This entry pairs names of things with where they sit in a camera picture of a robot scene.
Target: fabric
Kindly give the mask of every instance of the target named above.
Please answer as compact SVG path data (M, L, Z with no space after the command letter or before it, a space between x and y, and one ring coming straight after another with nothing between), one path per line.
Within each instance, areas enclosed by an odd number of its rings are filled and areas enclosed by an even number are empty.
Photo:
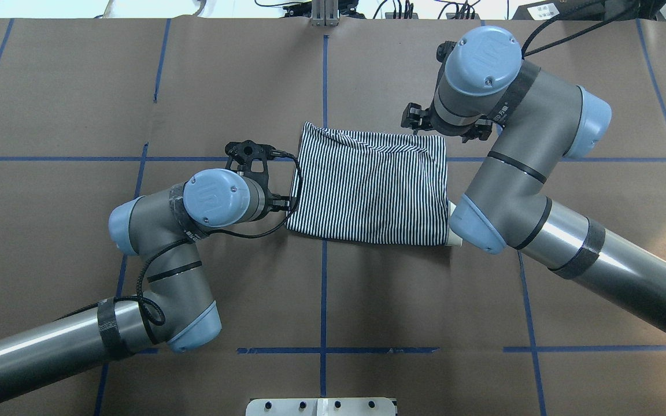
M303 189L288 229L352 242L446 244L449 200L442 137L306 123L299 165Z

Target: blue joint cap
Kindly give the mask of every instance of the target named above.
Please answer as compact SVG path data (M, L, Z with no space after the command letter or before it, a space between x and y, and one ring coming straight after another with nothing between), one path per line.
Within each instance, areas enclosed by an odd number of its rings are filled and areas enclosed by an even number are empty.
M498 254L508 245L486 216L467 195L457 203L449 227L462 239L490 254Z
M523 64L515 36L502 27L472 29L457 42L446 59L444 76L452 88L481 97L504 90Z
M248 184L228 169L203 170L184 185L184 208L204 226L234 224L246 213L250 201Z
M595 144L600 142L613 116L611 106L607 102L590 94L583 87L579 85L577 87L582 92L582 113L579 116L579 126L577 134L574 136L574 142L565 153L566 157L572 159L584 158L595 147Z
M168 340L166 343L174 352L187 352L214 340L223 325L220 323L220 314L217 313L217 302L203 311L192 324Z
M109 214L109 237L117 245L121 252L127 255L138 255L135 249L132 248L130 243L130 216L132 215L132 208L142 196L133 199L130 202L123 203L121 206L114 208Z

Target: robotic arm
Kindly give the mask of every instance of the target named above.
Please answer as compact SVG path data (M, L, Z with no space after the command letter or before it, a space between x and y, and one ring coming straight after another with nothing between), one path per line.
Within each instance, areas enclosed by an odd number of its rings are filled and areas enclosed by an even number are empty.
M500 27L439 47L433 103L410 103L402 126L486 140L504 126L449 221L489 253L510 246L666 332L666 262L540 195L562 157L581 158L611 121L607 103L523 61Z
M168 190L141 196L114 209L109 234L145 267L135 296L108 298L50 324L0 340L0 403L121 360L166 342L184 352L219 334L220 316L194 242L221 227L256 221L270 211L294 211L296 201L268 187L267 160L293 155L247 140L232 142L225 169L207 169ZM233 162L237 170L231 170ZM251 171L259 161L264 171ZM143 276L150 290L142 291Z

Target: white bracket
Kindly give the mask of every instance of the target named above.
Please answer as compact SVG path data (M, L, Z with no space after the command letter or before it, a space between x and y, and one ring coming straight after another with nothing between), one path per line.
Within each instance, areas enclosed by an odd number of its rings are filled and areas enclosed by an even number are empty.
M388 398L254 399L246 416L397 416Z
M338 0L312 0L313 26L338 26Z

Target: white label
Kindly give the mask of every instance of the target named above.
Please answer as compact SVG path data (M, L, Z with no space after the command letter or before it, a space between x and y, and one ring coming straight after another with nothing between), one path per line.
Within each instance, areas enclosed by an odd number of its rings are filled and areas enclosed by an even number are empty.
M531 13L531 17L534 18L534 20L547 20L560 14L560 11L557 10L557 6L555 6L554 3L534 6L533 8L528 8L526 10Z

